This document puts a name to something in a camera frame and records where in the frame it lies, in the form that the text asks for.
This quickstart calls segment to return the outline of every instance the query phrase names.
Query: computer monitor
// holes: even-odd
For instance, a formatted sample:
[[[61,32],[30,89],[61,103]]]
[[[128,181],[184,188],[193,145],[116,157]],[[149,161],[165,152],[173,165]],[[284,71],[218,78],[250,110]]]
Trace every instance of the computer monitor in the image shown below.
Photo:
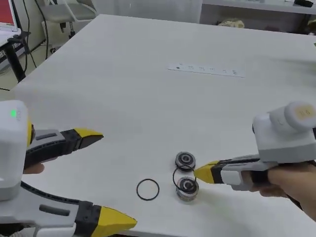
[[[0,31],[18,31],[12,0],[0,0]]]

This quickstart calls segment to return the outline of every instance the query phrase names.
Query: yellow label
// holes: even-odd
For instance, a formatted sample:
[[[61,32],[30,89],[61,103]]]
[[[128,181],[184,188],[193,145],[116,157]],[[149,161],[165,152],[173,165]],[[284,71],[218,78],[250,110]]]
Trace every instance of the yellow label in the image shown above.
[[[299,120],[309,119],[315,116],[315,109],[311,105],[302,105],[295,108],[295,114]]]

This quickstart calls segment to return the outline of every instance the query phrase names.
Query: shelf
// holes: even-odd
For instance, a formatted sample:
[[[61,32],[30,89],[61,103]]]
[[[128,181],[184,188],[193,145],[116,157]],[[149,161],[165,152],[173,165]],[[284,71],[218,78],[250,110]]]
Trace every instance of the shelf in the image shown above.
[[[303,7],[293,5],[292,2],[285,2],[281,0],[203,0],[203,4],[316,15],[315,4],[312,7]]]

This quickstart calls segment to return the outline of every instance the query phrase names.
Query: chair leg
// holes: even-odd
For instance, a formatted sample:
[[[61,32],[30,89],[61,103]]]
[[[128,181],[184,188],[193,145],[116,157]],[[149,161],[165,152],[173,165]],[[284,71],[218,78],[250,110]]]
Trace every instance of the chair leg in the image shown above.
[[[74,31],[74,25],[72,22],[69,22],[69,25],[70,25],[70,35],[69,35],[69,39],[71,39],[72,37],[75,36],[75,31]]]

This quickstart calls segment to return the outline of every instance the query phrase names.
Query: green indicator light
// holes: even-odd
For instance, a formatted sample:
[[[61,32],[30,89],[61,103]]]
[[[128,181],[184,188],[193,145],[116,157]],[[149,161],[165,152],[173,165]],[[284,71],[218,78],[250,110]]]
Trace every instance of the green indicator light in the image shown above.
[[[16,117],[16,110],[11,110],[11,116]]]

